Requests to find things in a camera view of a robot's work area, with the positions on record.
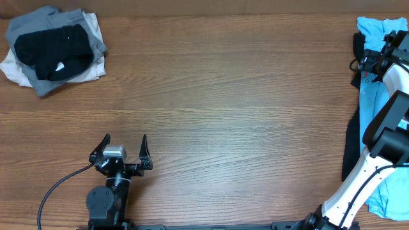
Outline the black garment at right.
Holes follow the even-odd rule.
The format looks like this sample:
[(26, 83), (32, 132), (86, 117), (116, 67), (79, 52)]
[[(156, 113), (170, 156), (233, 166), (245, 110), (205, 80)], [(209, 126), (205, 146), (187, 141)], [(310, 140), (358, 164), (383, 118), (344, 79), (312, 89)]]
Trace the black garment at right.
[[(365, 35), (361, 32), (355, 33), (353, 35), (353, 53), (355, 56), (355, 60), (353, 60), (352, 63), (354, 63), (355, 61), (360, 61), (360, 59), (363, 57), (364, 44)], [(360, 121), (358, 105), (354, 115), (349, 120), (346, 129), (346, 142), (344, 147), (343, 167), (341, 173), (342, 181), (344, 181), (348, 177), (360, 157), (359, 125)]]

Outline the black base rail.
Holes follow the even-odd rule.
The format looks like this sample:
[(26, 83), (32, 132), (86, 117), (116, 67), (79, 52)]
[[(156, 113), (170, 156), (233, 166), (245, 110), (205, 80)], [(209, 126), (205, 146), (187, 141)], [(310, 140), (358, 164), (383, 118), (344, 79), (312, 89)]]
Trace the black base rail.
[(165, 226), (165, 225), (141, 225), (114, 226), (114, 227), (91, 227), (97, 230), (291, 230), (301, 229), (304, 221), (272, 222), (271, 224), (239, 224), (239, 225), (212, 225), (212, 226)]

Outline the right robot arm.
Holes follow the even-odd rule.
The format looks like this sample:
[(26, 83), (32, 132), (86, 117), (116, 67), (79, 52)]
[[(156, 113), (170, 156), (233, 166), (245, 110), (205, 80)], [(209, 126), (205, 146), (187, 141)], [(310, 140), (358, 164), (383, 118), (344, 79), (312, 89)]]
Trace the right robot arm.
[(397, 168), (408, 167), (408, 32), (385, 36), (381, 52), (368, 50), (358, 69), (372, 70), (385, 84), (389, 100), (363, 136), (363, 152), (337, 192), (293, 229), (349, 229), (355, 215), (377, 186)]

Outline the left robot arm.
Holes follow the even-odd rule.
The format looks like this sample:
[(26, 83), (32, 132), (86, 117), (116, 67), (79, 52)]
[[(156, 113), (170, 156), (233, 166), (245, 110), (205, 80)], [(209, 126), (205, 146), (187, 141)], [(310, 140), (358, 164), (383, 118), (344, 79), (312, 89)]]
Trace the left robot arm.
[(127, 163), (127, 153), (122, 145), (111, 145), (106, 134), (89, 156), (96, 171), (106, 176), (105, 185), (93, 188), (86, 197), (89, 211), (89, 229), (136, 229), (132, 220), (126, 218), (128, 198), (133, 177), (142, 177), (153, 169), (144, 135), (139, 151), (140, 162)]

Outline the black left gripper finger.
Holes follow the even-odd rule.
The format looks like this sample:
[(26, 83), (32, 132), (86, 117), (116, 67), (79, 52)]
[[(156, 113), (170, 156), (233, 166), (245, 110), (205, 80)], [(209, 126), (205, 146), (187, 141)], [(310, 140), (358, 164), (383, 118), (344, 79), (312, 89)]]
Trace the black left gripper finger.
[(98, 157), (102, 156), (104, 148), (110, 144), (111, 135), (106, 133), (102, 141), (98, 144), (98, 146), (90, 153), (89, 155), (89, 162), (96, 162)]
[(139, 160), (141, 161), (141, 168), (143, 170), (153, 169), (153, 161), (151, 159), (150, 152), (148, 149), (148, 140), (146, 135), (143, 135), (141, 148), (139, 152)]

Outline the grey folded garment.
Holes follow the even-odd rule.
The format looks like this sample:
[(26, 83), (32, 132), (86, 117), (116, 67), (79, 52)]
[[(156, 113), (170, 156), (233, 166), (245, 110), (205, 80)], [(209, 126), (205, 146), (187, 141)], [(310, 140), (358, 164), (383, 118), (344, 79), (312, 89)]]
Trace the grey folded garment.
[[(84, 11), (82, 11), (81, 9), (61, 12), (55, 6), (43, 6), (35, 11), (11, 19), (5, 37), (8, 44), (10, 45), (10, 49), (12, 50), (14, 56), (19, 61), (19, 59), (15, 55), (14, 48), (15, 41), (18, 36), (26, 33), (80, 24), (88, 34), (90, 46), (94, 53), (94, 59), (92, 62), (93, 64), (101, 57), (104, 57), (104, 53), (107, 51), (107, 47), (105, 46), (105, 44), (102, 45), (93, 35), (83, 13)], [(40, 80), (37, 78), (34, 68), (25, 65), (24, 63), (21, 64), (22, 72), (28, 77), (28, 80), (31, 83), (32, 88), (34, 88), (35, 93), (39, 97), (44, 97), (48, 95), (51, 91), (54, 91), (55, 89), (66, 84), (68, 81), (80, 76), (85, 72), (84, 71), (80, 75), (76, 75), (65, 80), (59, 81)]]

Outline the light blue t-shirt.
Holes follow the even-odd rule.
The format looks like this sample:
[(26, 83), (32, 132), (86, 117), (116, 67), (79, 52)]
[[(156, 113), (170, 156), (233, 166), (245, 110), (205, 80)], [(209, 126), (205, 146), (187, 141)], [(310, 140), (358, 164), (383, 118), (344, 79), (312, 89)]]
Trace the light blue t-shirt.
[[(376, 20), (359, 17), (357, 27), (364, 35), (364, 43), (359, 47), (379, 52), (385, 45), (384, 36), (392, 31), (406, 31), (408, 21), (405, 18)], [(363, 72), (360, 76), (359, 122), (360, 137), (363, 137), (369, 123), (387, 103), (389, 94), (384, 83), (373, 82), (375, 74)], [(408, 168), (398, 167), (379, 184), (366, 204), (369, 212), (381, 218), (408, 220)]]

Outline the white folded garment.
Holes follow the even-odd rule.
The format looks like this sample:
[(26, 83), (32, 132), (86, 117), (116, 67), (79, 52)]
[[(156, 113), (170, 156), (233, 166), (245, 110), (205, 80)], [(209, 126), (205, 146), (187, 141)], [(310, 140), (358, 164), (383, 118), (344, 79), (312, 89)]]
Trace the white folded garment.
[[(88, 26), (91, 29), (93, 35), (103, 45), (102, 33), (95, 13), (83, 13), (87, 20)], [(17, 83), (21, 87), (32, 88), (28, 77), (22, 72), (22, 64), (16, 59), (12, 50), (10, 49), (6, 58), (1, 62), (1, 71), (12, 82)], [(99, 77), (106, 74), (105, 71), (105, 59), (101, 57), (95, 61), (83, 74), (68, 81), (69, 83), (86, 82), (98, 80)]]

